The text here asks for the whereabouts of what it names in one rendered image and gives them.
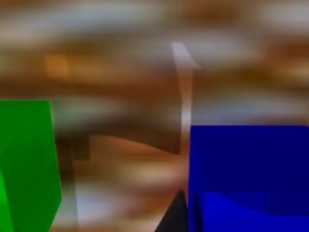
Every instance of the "dark triangular object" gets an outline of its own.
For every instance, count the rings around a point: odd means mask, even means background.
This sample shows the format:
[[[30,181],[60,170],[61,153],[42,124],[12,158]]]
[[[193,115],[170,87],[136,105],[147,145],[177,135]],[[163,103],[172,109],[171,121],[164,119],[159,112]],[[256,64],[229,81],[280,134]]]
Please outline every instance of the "dark triangular object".
[[[188,232],[188,209],[184,191],[178,191],[155,232]]]

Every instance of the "white pointed tip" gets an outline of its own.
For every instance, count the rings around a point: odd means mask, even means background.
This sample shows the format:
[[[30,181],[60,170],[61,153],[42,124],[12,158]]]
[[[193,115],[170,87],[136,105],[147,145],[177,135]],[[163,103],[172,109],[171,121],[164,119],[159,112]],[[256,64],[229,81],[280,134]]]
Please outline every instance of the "white pointed tip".
[[[200,68],[189,54],[187,48],[181,42],[172,42],[172,50],[177,67]]]

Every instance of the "blurred background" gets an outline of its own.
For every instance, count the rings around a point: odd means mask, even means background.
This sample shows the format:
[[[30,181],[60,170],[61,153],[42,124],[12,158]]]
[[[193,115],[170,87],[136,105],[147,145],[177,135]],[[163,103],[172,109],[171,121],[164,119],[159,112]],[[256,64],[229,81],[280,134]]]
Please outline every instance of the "blurred background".
[[[51,231],[155,230],[187,184],[181,76],[193,125],[307,124],[308,38],[307,0],[0,1],[1,98],[52,103]]]

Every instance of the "green block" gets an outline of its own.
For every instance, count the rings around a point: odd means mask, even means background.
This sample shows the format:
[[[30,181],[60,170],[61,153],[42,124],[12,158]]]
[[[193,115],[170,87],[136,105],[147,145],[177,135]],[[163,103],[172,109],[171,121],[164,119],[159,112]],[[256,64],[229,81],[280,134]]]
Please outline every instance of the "green block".
[[[0,232],[48,232],[60,203],[49,101],[0,101]]]

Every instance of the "blue block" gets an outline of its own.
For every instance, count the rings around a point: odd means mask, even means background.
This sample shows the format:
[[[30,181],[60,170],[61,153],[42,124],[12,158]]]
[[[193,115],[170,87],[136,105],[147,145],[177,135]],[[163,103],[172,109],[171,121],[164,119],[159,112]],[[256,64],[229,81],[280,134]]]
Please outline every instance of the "blue block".
[[[309,231],[309,128],[192,126],[189,232]]]

